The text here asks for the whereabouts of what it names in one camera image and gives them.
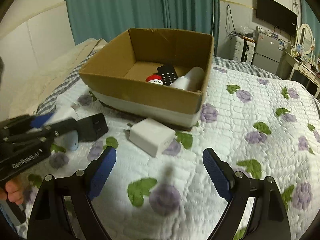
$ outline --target white mirror frame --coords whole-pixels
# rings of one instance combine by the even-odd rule
[[[313,43],[313,33],[312,33],[312,30],[311,30],[310,26],[309,26],[308,24],[306,24],[306,23],[302,24],[301,27],[300,27],[300,29],[299,29],[299,31],[298,31],[298,43],[300,42],[302,30],[303,30],[304,28],[309,29],[309,31],[310,31],[310,33],[311,33],[311,39],[312,39],[312,40],[311,40],[311,47],[312,47],[312,46],[314,46],[314,43]],[[308,50],[304,50],[304,55],[308,55],[308,54],[311,52],[311,47],[310,47],[310,49],[308,49]]]

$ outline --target cardboard box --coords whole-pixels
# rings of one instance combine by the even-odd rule
[[[210,75],[211,35],[173,29],[129,29],[110,41],[79,71],[103,103],[121,111],[186,128],[196,124]],[[157,67],[172,64],[183,76],[194,66],[205,71],[198,91],[145,82]]]

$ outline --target red cap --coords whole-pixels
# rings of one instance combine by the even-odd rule
[[[151,75],[151,76],[148,76],[146,78],[146,81],[149,82],[150,80],[155,80],[155,79],[158,79],[158,80],[161,80],[162,81],[162,78],[159,76],[159,75]]]

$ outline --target red and white container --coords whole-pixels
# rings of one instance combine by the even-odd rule
[[[149,83],[154,83],[158,85],[163,85],[162,78],[159,75],[151,75],[146,78],[146,81]]]

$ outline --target refrigerator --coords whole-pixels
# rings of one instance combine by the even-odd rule
[[[280,41],[263,33],[258,33],[252,65],[276,74],[283,46]]]

